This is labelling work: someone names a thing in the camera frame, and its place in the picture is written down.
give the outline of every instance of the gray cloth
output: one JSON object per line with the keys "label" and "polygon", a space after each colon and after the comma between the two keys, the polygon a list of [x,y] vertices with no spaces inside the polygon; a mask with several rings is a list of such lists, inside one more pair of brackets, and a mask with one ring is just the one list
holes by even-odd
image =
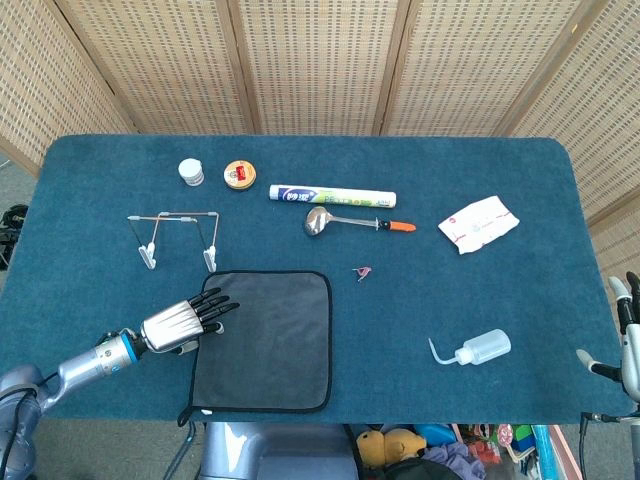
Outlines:
{"label": "gray cloth", "polygon": [[191,409],[318,410],[331,385],[331,290],[315,272],[222,272],[240,307],[219,317],[222,335],[200,339]]}
{"label": "gray cloth", "polygon": [[430,448],[422,458],[446,465],[463,480],[484,480],[486,477],[482,462],[470,455],[467,446],[460,442]]}

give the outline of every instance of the blue table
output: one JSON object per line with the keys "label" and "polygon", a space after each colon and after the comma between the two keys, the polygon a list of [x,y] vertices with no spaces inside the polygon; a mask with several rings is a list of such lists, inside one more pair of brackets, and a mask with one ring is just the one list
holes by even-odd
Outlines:
{"label": "blue table", "polygon": [[[179,161],[204,164],[188,187]],[[223,182],[244,158],[258,178]],[[271,183],[391,190],[393,210],[329,206],[388,217],[413,234],[332,224],[315,238],[310,206],[268,199]],[[499,195],[521,223],[459,256],[437,225]],[[59,139],[42,176],[0,298],[0,371],[33,362],[44,373],[107,330],[138,328],[199,291],[201,247],[184,225],[163,225],[149,271],[126,217],[162,210],[221,214],[219,270],[317,270],[333,288],[333,382],[312,414],[216,413],[213,420],[305,422],[577,422],[581,410],[628,413],[619,387],[588,375],[586,348],[616,363],[619,344],[565,150],[549,139],[86,135]],[[150,238],[149,231],[143,238]],[[354,267],[373,267],[357,283]],[[505,330],[512,352],[481,366],[435,363],[468,338]],[[61,417],[175,419],[195,355],[148,354],[52,411]]]}

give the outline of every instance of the orange handle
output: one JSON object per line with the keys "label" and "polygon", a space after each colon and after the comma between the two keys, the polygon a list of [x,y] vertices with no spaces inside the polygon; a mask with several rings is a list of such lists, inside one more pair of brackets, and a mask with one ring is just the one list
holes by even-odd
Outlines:
{"label": "orange handle", "polygon": [[399,232],[415,232],[416,226],[413,223],[389,222],[389,230],[397,230]]}

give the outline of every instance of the yellow plush toy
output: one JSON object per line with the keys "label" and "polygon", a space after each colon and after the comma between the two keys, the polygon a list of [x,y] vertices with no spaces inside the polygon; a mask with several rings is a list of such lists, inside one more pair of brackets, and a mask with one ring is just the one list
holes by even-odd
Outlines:
{"label": "yellow plush toy", "polygon": [[427,447],[420,435],[396,428],[382,434],[372,430],[361,433],[356,440],[362,463],[369,468],[384,467],[407,458],[416,457],[417,451]]}

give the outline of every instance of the metal spoon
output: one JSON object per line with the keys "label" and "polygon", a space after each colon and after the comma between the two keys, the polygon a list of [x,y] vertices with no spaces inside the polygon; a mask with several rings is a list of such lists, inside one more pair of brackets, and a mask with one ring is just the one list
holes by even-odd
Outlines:
{"label": "metal spoon", "polygon": [[354,225],[364,225],[366,227],[374,227],[376,230],[382,228],[384,230],[399,230],[404,232],[415,231],[415,225],[410,223],[388,222],[384,220],[356,220],[353,218],[334,217],[324,207],[314,207],[307,214],[304,222],[304,229],[309,235],[318,235],[329,222],[351,223]]}

